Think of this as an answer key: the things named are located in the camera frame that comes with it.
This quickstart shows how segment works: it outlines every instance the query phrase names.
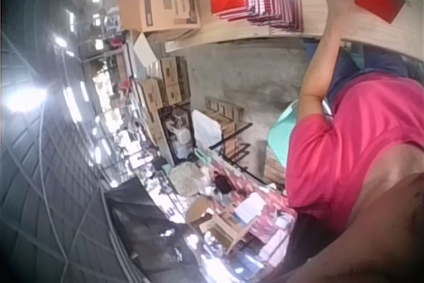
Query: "wooden crate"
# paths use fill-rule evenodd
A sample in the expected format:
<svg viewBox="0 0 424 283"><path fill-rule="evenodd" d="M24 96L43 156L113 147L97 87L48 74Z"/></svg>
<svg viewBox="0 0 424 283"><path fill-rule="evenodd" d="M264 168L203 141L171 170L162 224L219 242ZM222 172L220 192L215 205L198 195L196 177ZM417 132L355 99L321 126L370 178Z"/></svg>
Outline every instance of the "wooden crate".
<svg viewBox="0 0 424 283"><path fill-rule="evenodd" d="M225 139L236 132L237 124L234 121L220 114L220 112L215 112L208 109L204 112L204 114L206 114L208 117L210 117L211 119L218 122L218 124L220 124L222 139ZM223 145L224 155L228 156L230 154L233 154L237 145L238 145L237 137L233 137L232 139L229 139L226 142L224 142L224 145Z"/></svg>
<svg viewBox="0 0 424 283"><path fill-rule="evenodd" d="M264 179L280 185L286 184L286 168L280 164L269 146L266 147Z"/></svg>
<svg viewBox="0 0 424 283"><path fill-rule="evenodd" d="M235 123L240 123L243 121L244 109L238 105L235 105L234 103L207 96L206 108L218 112L226 118L231 119Z"/></svg>

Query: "teal object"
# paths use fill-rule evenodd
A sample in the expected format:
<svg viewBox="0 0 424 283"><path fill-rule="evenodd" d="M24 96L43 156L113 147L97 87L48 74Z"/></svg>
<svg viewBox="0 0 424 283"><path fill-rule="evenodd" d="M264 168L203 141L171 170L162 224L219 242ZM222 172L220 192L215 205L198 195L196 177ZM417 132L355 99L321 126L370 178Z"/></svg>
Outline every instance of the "teal object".
<svg viewBox="0 0 424 283"><path fill-rule="evenodd" d="M268 133L268 145L283 167L287 167L290 135L296 126L297 102L298 100L287 107ZM323 112L326 115L331 115L331 109L326 101L323 101Z"/></svg>

